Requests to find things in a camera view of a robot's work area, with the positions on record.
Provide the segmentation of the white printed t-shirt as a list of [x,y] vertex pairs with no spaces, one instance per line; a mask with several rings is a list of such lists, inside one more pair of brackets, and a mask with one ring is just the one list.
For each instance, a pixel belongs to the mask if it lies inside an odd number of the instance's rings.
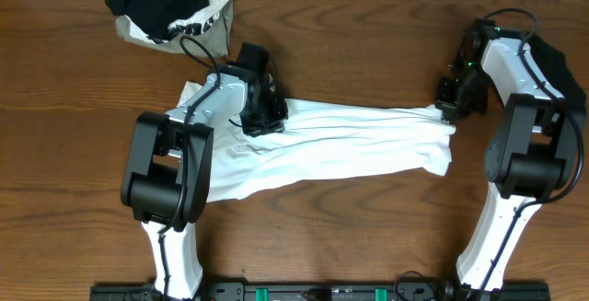
[[349,179],[422,168],[443,176],[456,129],[435,106],[379,109],[289,98],[278,133],[214,127],[209,202],[242,200],[303,180]]

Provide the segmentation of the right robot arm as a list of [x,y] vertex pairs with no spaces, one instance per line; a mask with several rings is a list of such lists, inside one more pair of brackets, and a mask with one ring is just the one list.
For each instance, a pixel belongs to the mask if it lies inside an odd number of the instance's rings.
[[456,262],[454,297],[534,300],[546,287],[507,287],[504,269],[534,213],[576,186],[584,163],[586,95],[564,54],[534,30],[499,27],[477,18],[464,30],[451,75],[441,80],[435,106],[448,122],[487,111],[489,94],[503,106],[485,153],[485,206]]

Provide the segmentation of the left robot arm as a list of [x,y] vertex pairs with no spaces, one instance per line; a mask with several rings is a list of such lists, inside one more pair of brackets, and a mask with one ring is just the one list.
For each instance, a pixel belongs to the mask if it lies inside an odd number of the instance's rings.
[[264,66],[223,64],[205,84],[165,113],[136,120],[121,185],[121,202],[148,235],[156,266],[152,295],[192,300],[203,270],[196,222],[211,188],[214,138],[238,117],[244,134],[276,132],[286,105]]

